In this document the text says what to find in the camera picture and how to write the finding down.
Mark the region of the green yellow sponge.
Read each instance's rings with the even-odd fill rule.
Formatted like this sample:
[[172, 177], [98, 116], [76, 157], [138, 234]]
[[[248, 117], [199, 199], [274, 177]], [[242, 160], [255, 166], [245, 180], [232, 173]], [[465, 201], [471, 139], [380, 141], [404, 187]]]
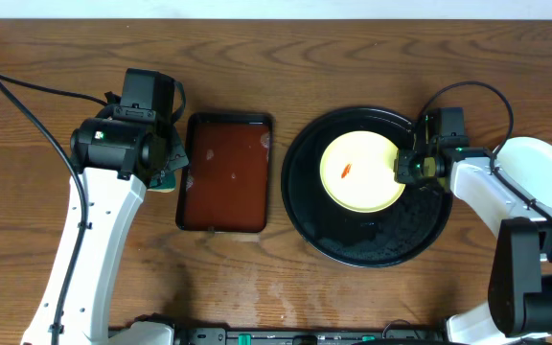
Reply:
[[176, 188], [176, 178], [174, 171], [163, 170], [156, 173], [148, 186], [149, 191], [170, 193]]

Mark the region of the yellow plate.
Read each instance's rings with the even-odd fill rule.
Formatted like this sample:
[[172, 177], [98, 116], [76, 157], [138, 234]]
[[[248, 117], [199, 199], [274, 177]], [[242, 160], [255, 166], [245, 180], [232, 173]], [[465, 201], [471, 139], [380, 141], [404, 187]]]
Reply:
[[357, 130], [335, 138], [323, 152], [319, 174], [323, 188], [338, 205], [357, 213], [391, 206], [403, 194], [395, 180], [399, 149], [386, 137]]

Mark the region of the pale green plate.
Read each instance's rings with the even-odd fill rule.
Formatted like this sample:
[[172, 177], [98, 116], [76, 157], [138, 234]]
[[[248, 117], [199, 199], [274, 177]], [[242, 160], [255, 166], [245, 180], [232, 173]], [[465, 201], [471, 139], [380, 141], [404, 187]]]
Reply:
[[552, 208], [552, 146], [533, 137], [509, 139], [497, 155], [501, 168], [544, 205]]

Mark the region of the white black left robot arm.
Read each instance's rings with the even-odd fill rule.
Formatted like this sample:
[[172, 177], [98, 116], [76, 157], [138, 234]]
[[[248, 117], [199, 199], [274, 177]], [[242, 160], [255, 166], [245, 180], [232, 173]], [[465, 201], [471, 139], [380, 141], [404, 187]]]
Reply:
[[71, 139], [75, 164], [61, 240], [24, 344], [172, 344], [158, 314], [117, 333], [108, 329], [125, 243], [151, 179], [180, 142], [172, 122], [91, 118]]

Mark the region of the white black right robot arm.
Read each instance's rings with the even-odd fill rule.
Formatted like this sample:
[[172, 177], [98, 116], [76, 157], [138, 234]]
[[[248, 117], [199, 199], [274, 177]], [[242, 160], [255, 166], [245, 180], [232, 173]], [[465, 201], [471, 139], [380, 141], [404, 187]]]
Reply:
[[432, 183], [464, 201], [497, 239], [487, 301], [448, 320], [449, 341], [510, 344], [552, 334], [552, 209], [503, 171], [495, 152], [462, 135], [399, 149], [394, 172], [401, 183]]

